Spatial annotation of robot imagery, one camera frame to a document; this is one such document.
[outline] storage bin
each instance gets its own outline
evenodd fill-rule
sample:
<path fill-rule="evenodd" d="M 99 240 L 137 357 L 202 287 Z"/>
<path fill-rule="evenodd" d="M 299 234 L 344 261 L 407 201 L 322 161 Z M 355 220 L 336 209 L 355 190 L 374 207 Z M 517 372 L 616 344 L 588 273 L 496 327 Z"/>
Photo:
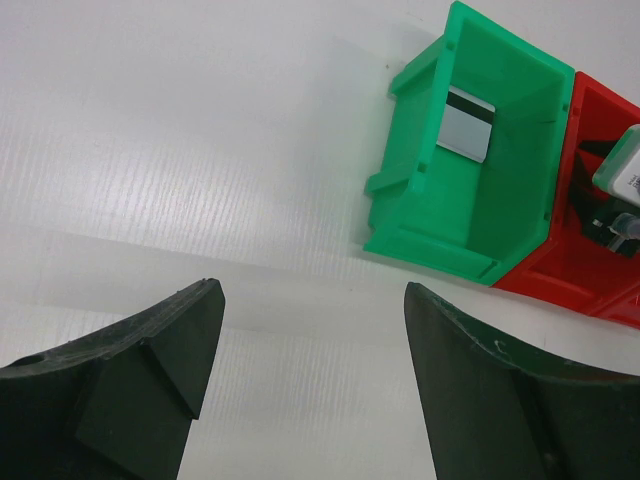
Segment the storage bin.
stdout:
<path fill-rule="evenodd" d="M 584 237 L 569 200 L 572 180 L 578 185 L 590 183 L 603 161 L 580 150 L 586 172 L 574 168 L 580 143 L 617 140 L 637 123 L 640 108 L 588 75 L 576 74 L 549 238 L 496 287 L 640 327 L 636 301 L 640 295 L 640 255 L 629 259 Z M 608 198 L 598 189 L 593 194 L 601 203 Z"/>
<path fill-rule="evenodd" d="M 549 233 L 574 70 L 456 2 L 396 96 L 365 250 L 492 285 Z M 436 145 L 450 86 L 496 109 L 484 163 Z"/>

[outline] white table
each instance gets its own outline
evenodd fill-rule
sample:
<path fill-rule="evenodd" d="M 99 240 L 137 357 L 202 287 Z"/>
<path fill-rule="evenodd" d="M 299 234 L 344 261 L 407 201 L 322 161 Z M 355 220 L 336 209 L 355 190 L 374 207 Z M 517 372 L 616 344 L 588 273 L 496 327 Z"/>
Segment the white table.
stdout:
<path fill-rule="evenodd" d="M 477 0 L 640 102 L 636 1 Z M 407 281 L 640 374 L 640 331 L 365 255 L 391 78 L 448 2 L 0 5 L 0 364 L 202 277 L 227 310 L 180 480 L 435 478 Z"/>

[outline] green bin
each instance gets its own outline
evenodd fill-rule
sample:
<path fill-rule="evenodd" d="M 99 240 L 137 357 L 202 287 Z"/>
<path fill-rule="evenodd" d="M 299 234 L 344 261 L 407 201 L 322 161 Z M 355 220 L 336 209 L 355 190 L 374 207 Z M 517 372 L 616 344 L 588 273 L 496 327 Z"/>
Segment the green bin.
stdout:
<path fill-rule="evenodd" d="M 574 69 L 455 2 L 396 96 L 365 250 L 491 285 L 548 236 Z M 436 145 L 449 86 L 496 109 L 484 163 Z"/>

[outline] red bin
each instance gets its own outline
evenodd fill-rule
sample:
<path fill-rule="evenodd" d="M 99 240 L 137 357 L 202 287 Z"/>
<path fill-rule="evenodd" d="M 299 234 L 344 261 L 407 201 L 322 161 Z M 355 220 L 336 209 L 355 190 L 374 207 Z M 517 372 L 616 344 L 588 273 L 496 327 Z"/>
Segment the red bin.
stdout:
<path fill-rule="evenodd" d="M 639 123 L 640 108 L 588 75 L 576 74 L 549 237 L 495 287 L 640 328 L 640 254 L 623 257 L 584 237 L 569 202 L 570 183 L 590 182 L 603 161 L 581 151 L 588 176 L 578 172 L 578 145 L 583 140 L 617 140 Z M 600 190 L 593 192 L 603 203 L 608 198 Z"/>

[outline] black magnetic stripe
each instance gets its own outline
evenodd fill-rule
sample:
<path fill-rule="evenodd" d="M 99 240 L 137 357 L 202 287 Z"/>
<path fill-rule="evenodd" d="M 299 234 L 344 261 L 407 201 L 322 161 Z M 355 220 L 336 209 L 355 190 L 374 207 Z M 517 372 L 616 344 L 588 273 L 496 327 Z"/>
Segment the black magnetic stripe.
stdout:
<path fill-rule="evenodd" d="M 461 97 L 460 95 L 457 95 L 451 91 L 449 91 L 449 95 L 447 95 L 447 105 L 468 115 L 471 115 L 478 120 L 482 120 L 489 125 L 493 125 L 493 117 L 495 115 L 494 112 L 492 112 L 491 110 L 487 110 L 483 106 L 478 105 L 471 100 L 467 100 L 466 98 Z"/>

